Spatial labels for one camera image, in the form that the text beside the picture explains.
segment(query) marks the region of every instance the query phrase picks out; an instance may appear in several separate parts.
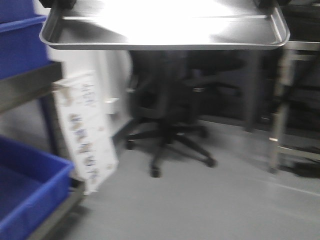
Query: metal tray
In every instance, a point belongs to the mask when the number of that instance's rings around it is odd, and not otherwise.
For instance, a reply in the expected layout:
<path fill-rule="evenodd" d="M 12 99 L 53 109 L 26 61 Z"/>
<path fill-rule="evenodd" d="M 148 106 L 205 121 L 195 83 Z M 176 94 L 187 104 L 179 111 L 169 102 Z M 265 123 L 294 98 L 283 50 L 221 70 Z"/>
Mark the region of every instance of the metal tray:
<path fill-rule="evenodd" d="M 77 0 L 54 5 L 40 33 L 62 50 L 270 50 L 289 36 L 276 1 L 254 0 Z"/>

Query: metal shelf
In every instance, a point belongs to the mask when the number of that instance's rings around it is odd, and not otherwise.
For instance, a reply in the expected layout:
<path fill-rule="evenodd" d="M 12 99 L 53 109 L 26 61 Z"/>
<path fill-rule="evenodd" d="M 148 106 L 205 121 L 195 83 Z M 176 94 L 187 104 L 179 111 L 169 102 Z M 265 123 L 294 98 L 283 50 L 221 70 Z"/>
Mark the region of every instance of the metal shelf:
<path fill-rule="evenodd" d="M 51 84 L 62 79 L 61 62 L 0 80 L 0 114 L 51 92 Z"/>
<path fill-rule="evenodd" d="M 0 114 L 31 100 L 49 95 L 52 91 L 52 83 L 62 78 L 61 62 L 52 62 L 44 67 L 0 80 Z M 48 239 L 59 223 L 84 198 L 84 191 L 84 182 L 72 179 L 70 195 L 27 240 Z"/>
<path fill-rule="evenodd" d="M 27 238 L 27 240 L 47 240 L 53 234 L 59 223 L 77 206 L 84 198 L 85 183 L 72 180 L 69 197 L 64 200 L 54 212 Z"/>

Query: black office chair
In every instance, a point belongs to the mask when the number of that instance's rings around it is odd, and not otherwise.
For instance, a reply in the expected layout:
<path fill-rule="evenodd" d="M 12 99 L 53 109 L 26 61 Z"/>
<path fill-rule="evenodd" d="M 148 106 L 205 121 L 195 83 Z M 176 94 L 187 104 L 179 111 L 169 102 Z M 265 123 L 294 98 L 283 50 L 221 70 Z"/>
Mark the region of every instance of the black office chair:
<path fill-rule="evenodd" d="M 160 157 L 167 144 L 178 141 L 200 153 L 208 167 L 217 162 L 211 153 L 184 136 L 198 132 L 206 138 L 207 129 L 194 125 L 197 96 L 201 88 L 212 83 L 212 77 L 179 79 L 181 58 L 177 52 L 131 51 L 133 74 L 128 87 L 129 109 L 140 122 L 156 122 L 157 129 L 127 136 L 126 148 L 133 149 L 134 140 L 161 138 L 158 151 L 150 164 L 150 175 L 160 177 Z"/>
<path fill-rule="evenodd" d="M 201 71 L 202 76 L 217 75 L 221 72 L 242 68 L 245 61 L 238 57 L 235 50 L 193 50 L 188 51 L 187 68 Z M 222 95 L 220 88 L 232 89 L 236 96 L 241 95 L 240 88 L 225 82 L 215 81 L 206 86 L 211 92 Z"/>

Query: blue plastic bin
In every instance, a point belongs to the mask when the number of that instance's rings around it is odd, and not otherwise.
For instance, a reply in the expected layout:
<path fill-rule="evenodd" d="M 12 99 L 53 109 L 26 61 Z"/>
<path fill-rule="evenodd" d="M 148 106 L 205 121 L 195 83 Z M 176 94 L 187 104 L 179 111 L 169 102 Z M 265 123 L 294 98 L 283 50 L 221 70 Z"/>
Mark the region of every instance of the blue plastic bin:
<path fill-rule="evenodd" d="M 0 136 L 0 240 L 23 240 L 68 196 L 71 161 Z"/>
<path fill-rule="evenodd" d="M 34 16 L 33 0 L 0 0 L 0 23 L 29 19 Z"/>
<path fill-rule="evenodd" d="M 36 16 L 0 24 L 0 80 L 50 63 L 39 38 L 45 19 Z"/>

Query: grey floor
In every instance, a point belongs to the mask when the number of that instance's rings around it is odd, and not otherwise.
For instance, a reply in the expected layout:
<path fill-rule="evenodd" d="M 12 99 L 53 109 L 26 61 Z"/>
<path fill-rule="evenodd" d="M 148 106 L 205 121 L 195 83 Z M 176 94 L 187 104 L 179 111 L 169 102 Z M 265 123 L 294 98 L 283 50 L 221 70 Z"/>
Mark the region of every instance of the grey floor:
<path fill-rule="evenodd" d="M 163 156 L 162 178 L 151 178 L 155 141 L 142 141 L 120 155 L 117 172 L 52 239 L 320 240 L 320 180 L 268 173 L 268 132 L 204 124 L 210 138 L 194 139 L 213 153 L 217 167 L 179 155 L 191 152 L 177 144 Z"/>

